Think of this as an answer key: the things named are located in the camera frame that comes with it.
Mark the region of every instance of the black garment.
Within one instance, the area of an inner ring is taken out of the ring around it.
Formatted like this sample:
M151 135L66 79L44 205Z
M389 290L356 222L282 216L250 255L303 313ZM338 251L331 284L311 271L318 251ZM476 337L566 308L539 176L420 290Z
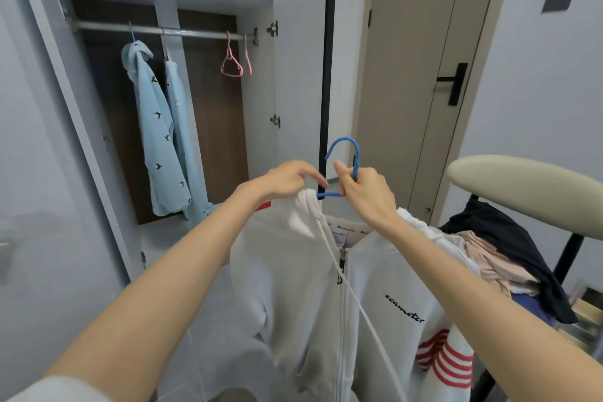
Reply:
M501 254L540 281L539 300L546 313L565 324L578 322L567 294L542 259L530 234L509 216L486 202L470 199L463 212L451 217L441 230L447 234L473 231L496 246Z

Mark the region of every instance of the closet rod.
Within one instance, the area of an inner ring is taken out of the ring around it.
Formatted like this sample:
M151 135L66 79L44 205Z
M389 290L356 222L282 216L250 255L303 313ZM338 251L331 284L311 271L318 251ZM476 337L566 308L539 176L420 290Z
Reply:
M95 23L93 21L72 21L76 30L103 30L105 32L134 32L134 33L154 33L157 35L172 35L177 37L196 37L196 38L215 38L219 40L228 39L226 32L213 32L211 30L189 30L174 29L172 27L150 27L147 25L113 24L113 23ZM231 40L244 40L242 33L231 33ZM255 46L259 46L258 28L253 29L253 33L247 34L247 39L252 40Z

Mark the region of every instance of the brown wardrobe back panel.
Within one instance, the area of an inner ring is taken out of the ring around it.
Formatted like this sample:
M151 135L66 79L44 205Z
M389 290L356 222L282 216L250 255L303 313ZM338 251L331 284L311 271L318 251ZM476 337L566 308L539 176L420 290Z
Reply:
M234 16L178 10L178 17L183 29L236 32ZM226 41L183 38L182 42L207 196L218 204L249 179L241 79L220 73L220 65L226 55ZM237 43L230 45L238 60ZM230 63L227 71L236 73L236 67Z
M78 19L111 23L157 25L152 6L98 0L72 0ZM142 139L138 123L138 110L134 86L121 63L121 48L132 42L130 33L81 33L92 68L94 80L102 100L111 129L111 142L115 145L125 182L130 191L134 212L139 224L161 219L153 213L149 176L145 167ZM136 34L153 52L148 62L162 88L165 89L163 49L158 35Z

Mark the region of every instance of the light blue hooded garment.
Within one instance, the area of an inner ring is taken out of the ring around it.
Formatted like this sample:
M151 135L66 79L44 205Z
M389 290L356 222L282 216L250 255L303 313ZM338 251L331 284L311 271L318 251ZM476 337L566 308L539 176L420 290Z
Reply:
M174 131L176 133L176 152L180 165L191 189L192 203L188 209L188 218L191 227L195 226L212 211L214 207L207 199L203 165L195 161L195 152L192 147L191 136L186 112L185 89L178 76L178 65L173 61L165 63L168 99L174 118Z
M174 122L161 86L147 64L153 54L137 40L121 50L121 61L134 84L138 122L151 183L153 212L158 216L186 209L191 203L172 140Z

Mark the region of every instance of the wardrobe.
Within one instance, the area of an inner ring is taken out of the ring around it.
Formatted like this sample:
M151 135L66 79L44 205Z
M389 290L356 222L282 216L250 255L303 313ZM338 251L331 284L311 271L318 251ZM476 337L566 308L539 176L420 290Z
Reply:
M238 184L286 160L318 165L325 0L29 1L132 280L149 252L165 251L188 229L181 213L152 213L134 90L120 58L133 36L153 52L149 65L160 81L168 52L178 65L211 202L223 202ZM84 29L86 23L216 35L108 32ZM241 63L246 34L253 75L220 73L227 31ZM328 124L328 106L326 118Z

